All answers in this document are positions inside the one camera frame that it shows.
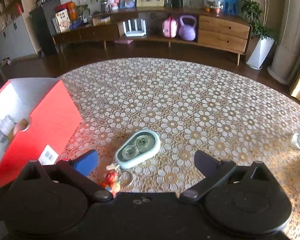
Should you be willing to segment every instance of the pink bag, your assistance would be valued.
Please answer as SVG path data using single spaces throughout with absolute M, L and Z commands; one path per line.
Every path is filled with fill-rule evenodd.
M 177 29 L 178 22 L 171 16 L 162 23 L 163 36 L 167 38 L 174 38 L 177 35 Z

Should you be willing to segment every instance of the white barcode sticker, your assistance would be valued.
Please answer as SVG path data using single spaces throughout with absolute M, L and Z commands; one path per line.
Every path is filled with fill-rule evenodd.
M 59 155 L 49 145 L 47 145 L 38 161 L 41 165 L 53 165 L 58 157 Z

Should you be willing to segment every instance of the kettlebell handle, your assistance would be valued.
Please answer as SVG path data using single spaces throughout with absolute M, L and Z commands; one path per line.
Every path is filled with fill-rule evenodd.
M 181 16 L 180 16 L 180 19 L 179 19 L 181 26 L 184 26 L 184 25 L 185 25 L 185 24 L 183 23 L 183 18 L 194 20 L 193 28 L 195 28 L 195 27 L 197 26 L 197 17 L 192 16 L 192 15 L 181 15 Z

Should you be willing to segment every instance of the purple kettlebell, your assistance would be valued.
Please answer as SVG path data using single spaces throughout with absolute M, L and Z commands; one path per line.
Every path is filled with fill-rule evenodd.
M 188 18 L 194 20 L 193 26 L 187 25 L 183 23 L 183 18 Z M 195 40 L 196 33 L 195 33 L 195 27 L 197 25 L 197 18 L 192 15 L 182 15 L 180 16 L 180 30 L 179 30 L 179 36 L 185 40 L 185 41 L 193 41 Z

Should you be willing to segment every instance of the flower pattern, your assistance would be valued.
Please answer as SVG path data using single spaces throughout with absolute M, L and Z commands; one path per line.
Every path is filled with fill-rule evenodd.
M 131 134 L 155 131 L 159 153 L 130 169 L 130 192 L 176 192 L 201 181 L 194 154 L 203 150 L 238 165 L 263 161 L 294 209 L 285 234 L 300 240 L 300 151 L 291 133 L 300 106 L 246 77 L 192 62 L 123 58 L 77 68 L 60 77 L 82 122 L 60 158 L 99 154 L 89 178 L 99 182 Z

